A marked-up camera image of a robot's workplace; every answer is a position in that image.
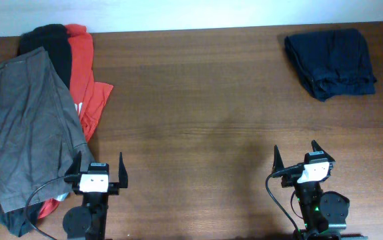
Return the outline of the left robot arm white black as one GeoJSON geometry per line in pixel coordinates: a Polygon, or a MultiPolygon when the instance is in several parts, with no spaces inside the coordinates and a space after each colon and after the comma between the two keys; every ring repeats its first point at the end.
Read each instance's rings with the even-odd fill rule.
{"type": "Polygon", "coordinates": [[[120,189],[128,188],[128,174],[119,156],[118,181],[109,180],[107,163],[90,163],[86,171],[81,170],[81,153],[65,172],[66,183],[70,183],[76,195],[83,197],[82,204],[70,209],[63,218],[63,229],[68,239],[104,240],[107,222],[108,201],[119,195],[120,189]]]}

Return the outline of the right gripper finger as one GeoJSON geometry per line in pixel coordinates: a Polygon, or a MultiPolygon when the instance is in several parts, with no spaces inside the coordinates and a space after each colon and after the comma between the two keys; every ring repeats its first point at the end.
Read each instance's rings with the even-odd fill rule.
{"type": "Polygon", "coordinates": [[[277,173],[279,171],[284,170],[284,164],[282,161],[282,157],[280,155],[280,151],[277,145],[274,145],[274,162],[272,165],[272,173],[277,173]]]}
{"type": "Polygon", "coordinates": [[[334,162],[334,158],[330,156],[319,144],[316,142],[316,140],[312,140],[311,142],[313,152],[321,151],[326,156],[326,158],[329,160],[329,162],[334,162]]]}

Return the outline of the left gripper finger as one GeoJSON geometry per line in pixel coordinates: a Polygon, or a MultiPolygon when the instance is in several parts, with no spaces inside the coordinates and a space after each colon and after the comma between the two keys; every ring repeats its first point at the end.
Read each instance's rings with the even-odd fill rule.
{"type": "Polygon", "coordinates": [[[118,172],[118,179],[119,179],[119,188],[126,189],[128,188],[128,174],[123,162],[123,153],[119,153],[119,172],[118,172]]]}
{"type": "Polygon", "coordinates": [[[69,169],[65,172],[65,175],[78,175],[81,169],[81,152],[79,151],[73,158],[73,162],[69,169]]]}

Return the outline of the grey shorts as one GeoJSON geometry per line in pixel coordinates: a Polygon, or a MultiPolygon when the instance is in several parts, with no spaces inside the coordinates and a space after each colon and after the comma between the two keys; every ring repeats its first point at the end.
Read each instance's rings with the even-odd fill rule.
{"type": "Polygon", "coordinates": [[[73,158],[94,161],[69,89],[40,47],[0,63],[0,204],[4,212],[71,191],[73,158]]]}

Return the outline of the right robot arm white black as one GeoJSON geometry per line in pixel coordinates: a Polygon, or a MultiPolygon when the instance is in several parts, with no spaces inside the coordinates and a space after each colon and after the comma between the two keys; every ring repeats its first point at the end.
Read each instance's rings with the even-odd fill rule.
{"type": "Polygon", "coordinates": [[[336,161],[316,141],[311,142],[312,151],[305,154],[304,161],[285,167],[277,146],[274,147],[272,172],[265,185],[269,196],[294,226],[293,238],[310,239],[367,239],[360,234],[343,235],[350,200],[335,191],[323,191],[320,184],[331,176],[336,161]],[[269,180],[280,178],[283,188],[293,187],[292,198],[298,200],[300,218],[304,228],[299,229],[291,215],[282,207],[269,188],[269,180]]]}

